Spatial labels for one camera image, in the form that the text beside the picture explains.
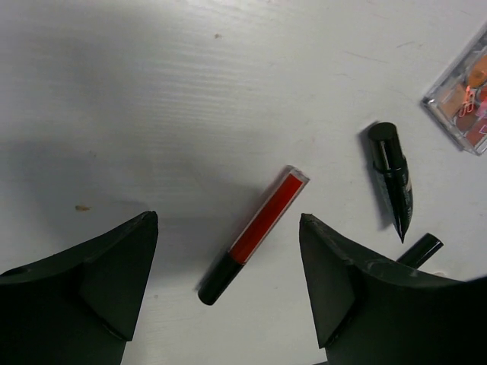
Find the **red lip gloss tube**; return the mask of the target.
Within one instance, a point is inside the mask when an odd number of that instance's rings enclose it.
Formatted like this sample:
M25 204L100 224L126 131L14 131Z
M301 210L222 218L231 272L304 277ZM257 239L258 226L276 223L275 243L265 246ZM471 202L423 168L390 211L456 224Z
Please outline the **red lip gloss tube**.
M309 181L297 167L284 167L263 194L260 206L202 279L197 292L202 303L215 304Z

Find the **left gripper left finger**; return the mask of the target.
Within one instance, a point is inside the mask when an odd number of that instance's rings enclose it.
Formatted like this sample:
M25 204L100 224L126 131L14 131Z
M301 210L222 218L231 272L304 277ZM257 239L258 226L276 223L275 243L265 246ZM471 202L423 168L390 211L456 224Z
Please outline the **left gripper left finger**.
M146 211L1 275L3 364L119 364L133 339L158 241Z

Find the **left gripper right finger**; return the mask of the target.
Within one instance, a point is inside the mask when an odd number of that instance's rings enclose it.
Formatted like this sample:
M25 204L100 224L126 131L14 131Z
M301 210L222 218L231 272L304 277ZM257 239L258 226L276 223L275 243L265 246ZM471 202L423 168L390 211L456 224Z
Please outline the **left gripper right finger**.
M317 341L330 364L484 364L486 279L395 262L314 217L299 243Z

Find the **brown lip gloss tube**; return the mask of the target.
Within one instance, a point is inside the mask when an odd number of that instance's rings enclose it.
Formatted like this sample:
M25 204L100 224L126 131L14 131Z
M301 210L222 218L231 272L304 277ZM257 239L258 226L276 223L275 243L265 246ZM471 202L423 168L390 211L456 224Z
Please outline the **brown lip gloss tube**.
M396 261L413 269L419 269L444 246L443 242L431 233L426 233Z

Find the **black squeeze tube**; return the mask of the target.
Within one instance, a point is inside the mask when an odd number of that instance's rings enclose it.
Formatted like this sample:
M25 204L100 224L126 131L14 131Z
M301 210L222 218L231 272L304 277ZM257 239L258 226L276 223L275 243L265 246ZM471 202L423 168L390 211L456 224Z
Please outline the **black squeeze tube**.
M397 127L376 122L367 129L372 168L401 243L412 221L413 194L409 167Z

